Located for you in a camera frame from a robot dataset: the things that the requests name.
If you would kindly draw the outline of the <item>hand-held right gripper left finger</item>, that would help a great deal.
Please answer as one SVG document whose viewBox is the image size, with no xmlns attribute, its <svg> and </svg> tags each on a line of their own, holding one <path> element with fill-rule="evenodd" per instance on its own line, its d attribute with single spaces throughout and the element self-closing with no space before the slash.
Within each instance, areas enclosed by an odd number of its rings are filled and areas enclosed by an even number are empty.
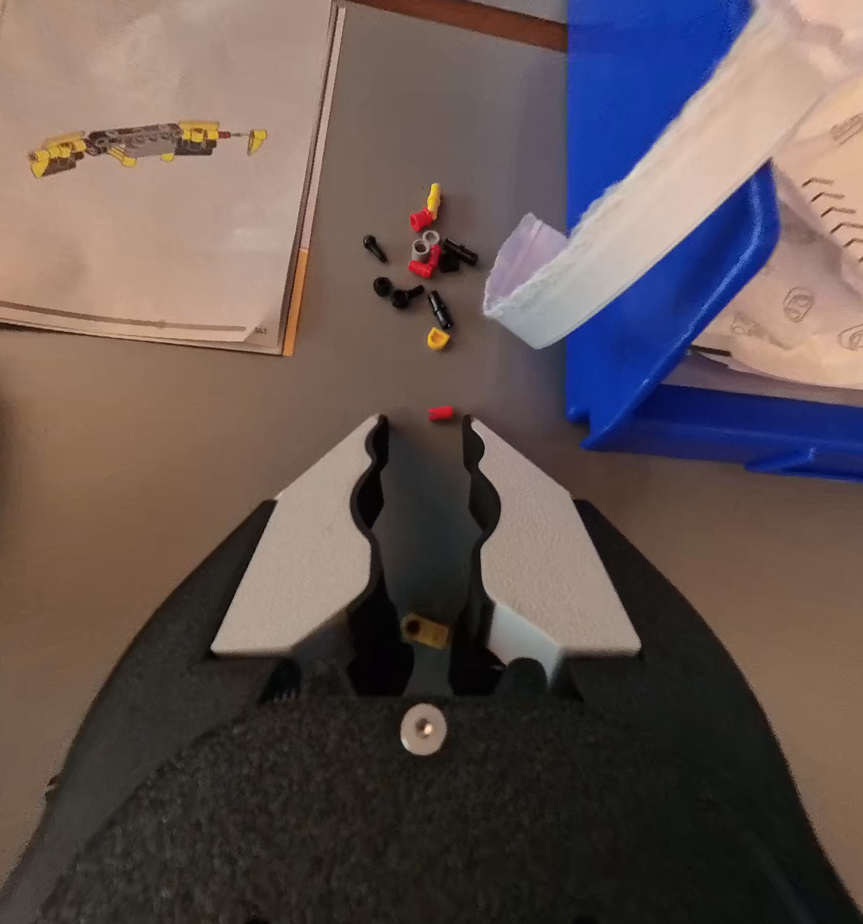
<svg viewBox="0 0 863 924">
<path fill-rule="evenodd" d="M 220 657 L 352 655 L 379 587 L 389 422 L 373 414 L 281 491 L 211 643 Z"/>
</svg>

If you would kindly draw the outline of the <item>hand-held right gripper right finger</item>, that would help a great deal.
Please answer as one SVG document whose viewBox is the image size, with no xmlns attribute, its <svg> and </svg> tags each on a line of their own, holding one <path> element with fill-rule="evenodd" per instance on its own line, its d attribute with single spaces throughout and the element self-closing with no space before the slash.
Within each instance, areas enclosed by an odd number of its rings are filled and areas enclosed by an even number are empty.
<svg viewBox="0 0 863 924">
<path fill-rule="evenodd" d="M 495 687 L 510 663 L 551 685 L 579 657 L 641 651 L 571 493 L 481 421 L 462 422 L 468 508 L 479 529 L 462 609 L 462 687 Z"/>
</svg>

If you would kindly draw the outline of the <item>grey desk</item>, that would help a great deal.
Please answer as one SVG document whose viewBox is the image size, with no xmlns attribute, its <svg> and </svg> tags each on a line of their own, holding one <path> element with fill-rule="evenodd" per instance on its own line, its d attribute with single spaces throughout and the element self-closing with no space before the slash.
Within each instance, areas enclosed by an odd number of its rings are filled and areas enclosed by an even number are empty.
<svg viewBox="0 0 863 924">
<path fill-rule="evenodd" d="M 396 603 L 450 616 L 475 523 L 459 428 L 483 419 L 599 510 L 689 598 L 754 687 L 863 909 L 863 484 L 592 454 L 564 421 L 561 349 L 528 351 L 450 277 L 459 337 L 385 308 L 361 239 L 391 249 L 445 185 L 490 259 L 564 217 L 562 14 L 350 5 L 296 353 L 250 356 L 0 328 L 0 888 L 131 640 L 263 498 L 374 412 L 391 421 L 378 525 Z"/>
</svg>

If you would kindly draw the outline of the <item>small yellow connector piece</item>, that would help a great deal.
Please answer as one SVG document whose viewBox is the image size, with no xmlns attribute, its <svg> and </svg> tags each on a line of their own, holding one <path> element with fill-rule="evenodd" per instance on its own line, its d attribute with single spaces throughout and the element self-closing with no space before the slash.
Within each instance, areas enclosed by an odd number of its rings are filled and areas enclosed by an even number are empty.
<svg viewBox="0 0 863 924">
<path fill-rule="evenodd" d="M 451 628 L 427 616 L 410 613 L 400 621 L 402 640 L 434 651 L 445 651 L 451 643 Z"/>
</svg>

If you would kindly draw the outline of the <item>cluster of tiny coloured pieces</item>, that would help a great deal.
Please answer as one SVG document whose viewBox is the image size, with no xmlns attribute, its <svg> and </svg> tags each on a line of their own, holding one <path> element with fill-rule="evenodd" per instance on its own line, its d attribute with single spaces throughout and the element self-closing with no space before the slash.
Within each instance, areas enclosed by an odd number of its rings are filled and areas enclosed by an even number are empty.
<svg viewBox="0 0 863 924">
<path fill-rule="evenodd" d="M 425 299 L 433 317 L 425 345 L 428 350 L 436 353 L 448 349 L 454 320 L 444 296 L 432 284 L 440 275 L 458 274 L 464 269 L 477 270 L 481 267 L 479 254 L 474 249 L 438 232 L 437 223 L 443 202 L 443 186 L 435 181 L 429 186 L 424 205 L 408 215 L 408 225 L 414 237 L 406 270 L 416 282 L 399 285 L 391 277 L 379 275 L 371 283 L 374 295 L 399 312 L 412 308 L 420 298 Z"/>
</svg>

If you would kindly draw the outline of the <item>open instruction booklet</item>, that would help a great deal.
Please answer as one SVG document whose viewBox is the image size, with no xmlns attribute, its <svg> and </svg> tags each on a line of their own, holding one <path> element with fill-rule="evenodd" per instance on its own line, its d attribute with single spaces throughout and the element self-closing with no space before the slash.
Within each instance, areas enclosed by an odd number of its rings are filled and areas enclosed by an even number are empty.
<svg viewBox="0 0 863 924">
<path fill-rule="evenodd" d="M 280 355 L 339 2 L 0 2 L 0 324 Z"/>
</svg>

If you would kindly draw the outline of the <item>white patterned paper bag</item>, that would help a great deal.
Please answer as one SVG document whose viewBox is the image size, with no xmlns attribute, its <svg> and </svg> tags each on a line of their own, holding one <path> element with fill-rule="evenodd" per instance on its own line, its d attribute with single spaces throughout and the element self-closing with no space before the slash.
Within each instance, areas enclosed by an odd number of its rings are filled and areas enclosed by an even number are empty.
<svg viewBox="0 0 863 924">
<path fill-rule="evenodd" d="M 842 63 L 853 52 L 855 15 L 863 2 L 759 2 L 712 77 L 633 170 L 602 194 L 552 260 L 518 283 L 494 270 L 486 285 L 483 312 L 528 346 L 551 346 L 594 317 L 610 313 L 611 297 L 634 283 L 686 240 L 715 207 L 721 206 L 754 167 L 778 154 L 818 140 L 817 126 L 839 115 L 842 99 L 863 98 L 863 71 Z M 791 260 L 802 247 L 781 244 L 777 269 L 735 295 L 702 328 L 693 345 L 726 347 L 721 363 L 748 372 L 806 385 L 863 390 L 863 360 L 831 359 L 829 321 L 852 320 L 854 301 L 842 295 L 841 270 L 818 270 L 829 260 L 828 235 L 818 232 L 817 251 L 798 257 L 795 275 L 813 283 L 827 307 L 819 310 L 820 331 L 807 328 L 798 340 L 778 334 L 779 283 L 791 279 Z"/>
</svg>

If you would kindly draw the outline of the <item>blue plastic bin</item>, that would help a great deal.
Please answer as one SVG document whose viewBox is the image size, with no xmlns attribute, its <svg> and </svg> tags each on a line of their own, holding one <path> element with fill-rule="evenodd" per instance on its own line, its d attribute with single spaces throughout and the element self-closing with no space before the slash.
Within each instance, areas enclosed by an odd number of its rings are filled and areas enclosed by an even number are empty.
<svg viewBox="0 0 863 924">
<path fill-rule="evenodd" d="M 751 2 L 570 2 L 568 224 L 625 176 L 725 57 Z M 687 362 L 702 330 L 779 242 L 762 166 L 685 241 L 565 339 L 565 416 L 583 448 L 722 461 L 766 474 L 863 482 L 863 407 L 727 390 Z"/>
</svg>

